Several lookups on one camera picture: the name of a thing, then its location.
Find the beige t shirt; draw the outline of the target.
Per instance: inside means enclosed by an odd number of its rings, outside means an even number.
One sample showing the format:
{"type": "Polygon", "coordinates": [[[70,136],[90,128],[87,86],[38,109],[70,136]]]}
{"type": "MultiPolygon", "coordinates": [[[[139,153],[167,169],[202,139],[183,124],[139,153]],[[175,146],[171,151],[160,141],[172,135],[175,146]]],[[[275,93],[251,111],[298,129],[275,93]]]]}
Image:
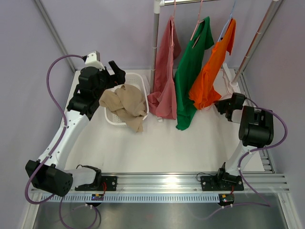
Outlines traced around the beige t shirt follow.
{"type": "Polygon", "coordinates": [[[145,98],[135,86],[123,84],[114,91],[105,90],[99,100],[135,132],[143,131],[143,119],[147,115],[145,98]]]}

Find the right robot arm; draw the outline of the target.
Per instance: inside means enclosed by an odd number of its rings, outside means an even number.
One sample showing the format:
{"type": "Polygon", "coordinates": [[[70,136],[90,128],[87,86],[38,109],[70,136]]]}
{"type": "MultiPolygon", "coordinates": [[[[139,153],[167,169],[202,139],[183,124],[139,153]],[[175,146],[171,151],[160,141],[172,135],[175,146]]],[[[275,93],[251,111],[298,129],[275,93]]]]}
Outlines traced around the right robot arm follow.
{"type": "Polygon", "coordinates": [[[238,123],[240,140],[232,156],[218,169],[212,184],[221,190],[243,190],[241,172],[256,153],[256,149],[271,144],[274,137],[273,115],[245,105],[248,98],[233,93],[231,98],[214,102],[217,111],[229,122],[238,123]]]}

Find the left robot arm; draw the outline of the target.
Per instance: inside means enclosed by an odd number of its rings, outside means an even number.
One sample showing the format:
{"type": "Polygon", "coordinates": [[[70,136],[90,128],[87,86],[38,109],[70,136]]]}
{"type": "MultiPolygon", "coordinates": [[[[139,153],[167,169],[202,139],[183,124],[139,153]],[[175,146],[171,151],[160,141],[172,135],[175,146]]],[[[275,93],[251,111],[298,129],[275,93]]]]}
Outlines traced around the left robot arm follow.
{"type": "Polygon", "coordinates": [[[45,152],[36,161],[29,160],[25,166],[29,176],[25,194],[29,186],[51,193],[53,196],[65,196],[71,188],[79,190],[98,190],[103,184],[102,172],[93,166],[81,166],[65,170],[68,156],[80,133],[91,121],[100,106],[103,92],[125,82],[125,71],[115,61],[107,69],[100,70],[93,66],[81,69],[78,84],[70,99],[66,112],[63,112],[63,125],[45,152]]]}

